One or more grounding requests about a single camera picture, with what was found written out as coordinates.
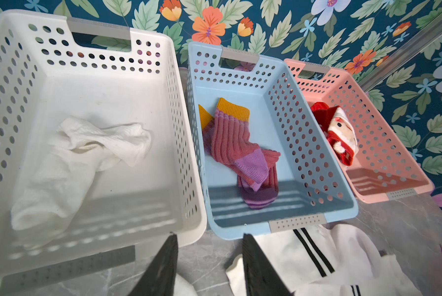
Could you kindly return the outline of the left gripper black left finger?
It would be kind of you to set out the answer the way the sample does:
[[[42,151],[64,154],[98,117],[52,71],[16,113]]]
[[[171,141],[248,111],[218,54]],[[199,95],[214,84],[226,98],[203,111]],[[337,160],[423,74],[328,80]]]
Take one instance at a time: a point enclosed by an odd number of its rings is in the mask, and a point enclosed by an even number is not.
[[[162,245],[129,296],[173,296],[179,244],[171,234]]]

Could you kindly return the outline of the purple striped sock bottom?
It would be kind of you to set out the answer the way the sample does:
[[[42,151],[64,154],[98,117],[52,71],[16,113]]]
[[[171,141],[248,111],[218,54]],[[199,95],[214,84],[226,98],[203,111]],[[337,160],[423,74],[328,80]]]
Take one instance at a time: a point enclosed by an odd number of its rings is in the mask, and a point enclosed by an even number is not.
[[[262,184],[269,175],[267,162],[259,144],[250,141],[250,111],[220,98],[215,114],[212,156],[222,165],[234,165],[248,179]]]

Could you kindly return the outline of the purple striped sock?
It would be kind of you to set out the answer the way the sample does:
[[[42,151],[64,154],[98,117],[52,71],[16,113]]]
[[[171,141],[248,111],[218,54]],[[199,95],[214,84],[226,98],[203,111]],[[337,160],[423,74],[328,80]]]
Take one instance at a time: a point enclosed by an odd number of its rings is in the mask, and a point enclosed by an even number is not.
[[[214,159],[212,156],[212,140],[214,139],[214,132],[216,130],[215,118],[201,105],[198,107],[200,112],[204,151],[206,155],[210,155]],[[238,175],[237,183],[241,197],[244,202],[254,210],[260,210],[270,205],[276,200],[279,194],[276,163],[279,160],[281,153],[269,149],[261,149],[261,151],[269,169],[269,175],[262,184],[256,183],[252,179],[248,179],[248,177],[236,166],[226,165],[226,167],[233,170]]]
[[[250,141],[250,111],[220,98],[215,114],[212,156],[222,165],[234,165],[248,179],[262,184],[269,175],[267,162],[259,144]]]

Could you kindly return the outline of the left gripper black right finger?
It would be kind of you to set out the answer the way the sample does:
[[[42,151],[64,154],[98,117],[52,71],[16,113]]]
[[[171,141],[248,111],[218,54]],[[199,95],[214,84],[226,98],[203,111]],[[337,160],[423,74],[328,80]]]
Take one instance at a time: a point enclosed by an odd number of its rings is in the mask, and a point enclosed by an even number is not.
[[[248,296],[290,296],[279,275],[251,234],[242,241],[243,269]]]

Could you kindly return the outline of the small white ankle sock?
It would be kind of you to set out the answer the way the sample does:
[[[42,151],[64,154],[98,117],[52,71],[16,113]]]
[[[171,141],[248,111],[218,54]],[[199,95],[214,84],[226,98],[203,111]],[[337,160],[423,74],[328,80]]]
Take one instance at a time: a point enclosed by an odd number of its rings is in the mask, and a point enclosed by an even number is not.
[[[119,162],[138,165],[151,142],[151,133],[140,123],[100,129],[86,120],[66,118],[12,206],[11,226],[19,245],[32,250],[57,238],[79,211],[95,175]]]

